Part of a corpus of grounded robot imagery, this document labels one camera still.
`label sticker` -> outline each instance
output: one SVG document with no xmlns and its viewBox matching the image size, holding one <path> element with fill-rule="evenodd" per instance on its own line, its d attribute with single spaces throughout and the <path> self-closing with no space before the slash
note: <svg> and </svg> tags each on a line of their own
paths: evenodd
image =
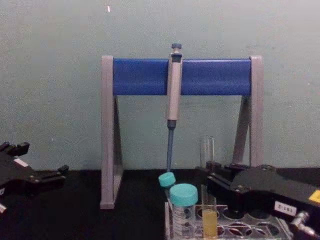
<svg viewBox="0 0 320 240">
<path fill-rule="evenodd" d="M 274 210 L 284 213 L 284 214 L 288 214 L 290 216 L 295 216 L 297 214 L 297 208 L 294 206 L 290 206 L 288 204 L 279 202 L 279 201 L 275 201 L 274 204 Z"/>
<path fill-rule="evenodd" d="M 15 161 L 17 164 L 20 164 L 22 167 L 28 167 L 29 166 L 26 162 L 22 161 L 20 158 L 16 158 L 13 161 Z"/>
<path fill-rule="evenodd" d="M 314 193 L 309 197 L 309 200 L 320 204 L 320 190 L 315 190 Z"/>
</svg>

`pipette stand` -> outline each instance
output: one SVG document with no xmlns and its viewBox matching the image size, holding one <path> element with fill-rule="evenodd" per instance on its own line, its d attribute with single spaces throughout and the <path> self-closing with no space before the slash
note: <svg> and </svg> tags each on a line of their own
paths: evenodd
<svg viewBox="0 0 320 240">
<path fill-rule="evenodd" d="M 101 209 L 115 207 L 123 175 L 117 96 L 167 95 L 168 59 L 101 61 Z M 232 161 L 243 160 L 249 128 L 249 162 L 263 163 L 264 65 L 244 59 L 184 59 L 181 95 L 242 96 Z"/>
</svg>

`yellow liquid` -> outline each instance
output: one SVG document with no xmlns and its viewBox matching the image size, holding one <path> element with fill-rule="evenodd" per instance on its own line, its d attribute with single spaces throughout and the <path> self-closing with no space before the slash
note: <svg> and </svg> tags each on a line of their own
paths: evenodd
<svg viewBox="0 0 320 240">
<path fill-rule="evenodd" d="M 217 237 L 217 212 L 212 209 L 202 210 L 202 222 L 203 222 L 203 236 Z"/>
</svg>

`yellow label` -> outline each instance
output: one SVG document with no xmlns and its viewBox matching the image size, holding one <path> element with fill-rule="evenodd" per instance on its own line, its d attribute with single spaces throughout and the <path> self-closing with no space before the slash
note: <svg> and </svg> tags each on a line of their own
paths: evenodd
<svg viewBox="0 0 320 240">
<path fill-rule="evenodd" d="M 320 204 L 320 190 L 315 190 L 315 192 L 309 197 L 309 200 Z"/>
</svg>

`gray stand leg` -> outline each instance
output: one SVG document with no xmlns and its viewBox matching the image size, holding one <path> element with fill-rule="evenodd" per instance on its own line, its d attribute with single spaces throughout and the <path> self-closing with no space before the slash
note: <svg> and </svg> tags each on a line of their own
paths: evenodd
<svg viewBox="0 0 320 240">
<path fill-rule="evenodd" d="M 234 142 L 233 163 L 243 161 L 246 137 L 250 134 L 250 166 L 256 167 L 264 161 L 264 64 L 261 56 L 251 56 L 251 96 L 243 96 Z"/>
<path fill-rule="evenodd" d="M 101 61 L 101 209 L 113 209 L 123 174 L 117 101 L 113 96 L 113 57 Z"/>
</svg>

